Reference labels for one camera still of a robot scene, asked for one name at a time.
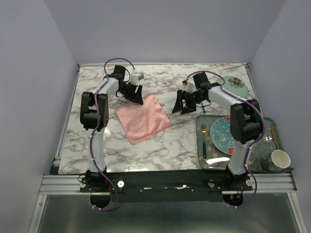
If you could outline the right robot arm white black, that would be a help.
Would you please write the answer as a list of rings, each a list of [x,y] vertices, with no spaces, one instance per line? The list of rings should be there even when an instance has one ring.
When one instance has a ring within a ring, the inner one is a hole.
[[[196,111],[197,104],[203,101],[214,102],[230,113],[230,133],[234,139],[233,154],[225,170],[224,186],[235,190],[244,184],[251,173],[248,160],[254,144],[262,139],[265,133],[265,121],[257,100],[246,100],[224,88],[222,83],[211,83],[208,71],[195,71],[190,74],[194,80],[192,90],[178,90],[172,113],[181,114]]]

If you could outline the pink cloth napkin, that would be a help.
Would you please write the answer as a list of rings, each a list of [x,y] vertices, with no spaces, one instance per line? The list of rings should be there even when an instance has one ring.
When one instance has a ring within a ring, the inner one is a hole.
[[[143,104],[129,103],[116,109],[124,132],[133,145],[172,126],[154,94],[143,98]]]

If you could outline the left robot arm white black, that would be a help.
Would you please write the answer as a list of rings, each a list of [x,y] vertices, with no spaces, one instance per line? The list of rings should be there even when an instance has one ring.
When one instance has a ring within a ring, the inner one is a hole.
[[[127,68],[115,65],[111,74],[105,74],[102,83],[91,92],[81,95],[80,122],[89,139],[89,155],[91,160],[85,174],[85,185],[91,185],[96,191],[102,192],[112,181],[106,175],[104,158],[104,131],[109,122],[108,99],[119,92],[127,100],[142,105],[142,85],[138,84],[143,75],[132,66],[129,81],[125,81]]]

